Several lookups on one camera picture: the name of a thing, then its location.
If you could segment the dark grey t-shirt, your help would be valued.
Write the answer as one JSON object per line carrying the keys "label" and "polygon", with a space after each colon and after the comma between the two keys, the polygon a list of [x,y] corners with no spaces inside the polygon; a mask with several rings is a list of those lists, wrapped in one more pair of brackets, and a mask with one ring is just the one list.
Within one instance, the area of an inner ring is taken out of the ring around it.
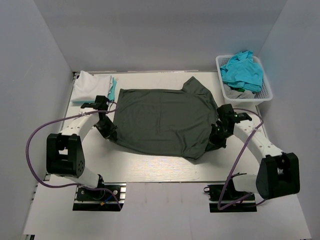
{"label": "dark grey t-shirt", "polygon": [[181,89],[121,89],[114,143],[146,155],[196,160],[220,147],[211,139],[217,104],[195,77]]}

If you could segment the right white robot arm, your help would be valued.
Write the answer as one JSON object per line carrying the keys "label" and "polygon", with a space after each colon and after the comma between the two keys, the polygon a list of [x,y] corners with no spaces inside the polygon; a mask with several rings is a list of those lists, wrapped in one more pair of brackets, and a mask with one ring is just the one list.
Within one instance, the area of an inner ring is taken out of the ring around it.
{"label": "right white robot arm", "polygon": [[232,176],[232,183],[225,188],[226,195],[236,200],[246,193],[259,194],[270,200],[300,192],[299,159],[294,153],[285,153],[271,143],[250,120],[235,123],[233,127],[222,124],[212,126],[211,136],[215,143],[224,144],[234,135],[244,143],[244,148],[256,158],[259,168],[255,174]]}

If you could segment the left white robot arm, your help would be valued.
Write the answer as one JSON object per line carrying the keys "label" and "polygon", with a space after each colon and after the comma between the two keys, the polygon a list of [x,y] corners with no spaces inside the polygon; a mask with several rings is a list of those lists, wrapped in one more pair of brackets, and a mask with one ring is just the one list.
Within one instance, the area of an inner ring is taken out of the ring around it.
{"label": "left white robot arm", "polygon": [[47,172],[88,188],[96,200],[105,196],[106,187],[99,183],[100,175],[86,166],[82,142],[93,127],[105,139],[116,136],[116,126],[107,113],[106,110],[81,112],[63,130],[51,133],[46,139]]}

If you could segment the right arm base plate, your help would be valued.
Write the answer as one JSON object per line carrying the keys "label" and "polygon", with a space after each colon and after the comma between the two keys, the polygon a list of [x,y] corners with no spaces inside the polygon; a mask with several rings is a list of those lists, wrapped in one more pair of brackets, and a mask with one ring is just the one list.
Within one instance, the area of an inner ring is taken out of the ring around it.
{"label": "right arm base plate", "polygon": [[223,190],[224,184],[209,184],[203,188],[203,192],[208,194],[209,196],[209,212],[210,213],[250,213],[250,212],[257,212],[256,199],[255,196],[252,194],[248,196],[246,199],[238,200],[246,196],[247,192],[239,192],[236,191],[233,184],[229,183],[221,201],[221,207],[227,205],[235,200],[238,200],[233,205],[225,208],[224,210],[218,209],[218,202]]}

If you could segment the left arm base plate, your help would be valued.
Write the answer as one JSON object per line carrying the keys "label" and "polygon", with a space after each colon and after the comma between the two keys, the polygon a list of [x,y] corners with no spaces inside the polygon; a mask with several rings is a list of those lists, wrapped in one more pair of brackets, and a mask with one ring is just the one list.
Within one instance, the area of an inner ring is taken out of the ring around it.
{"label": "left arm base plate", "polygon": [[73,201],[73,211],[120,212],[126,198],[126,183],[104,183],[103,190],[78,187]]}

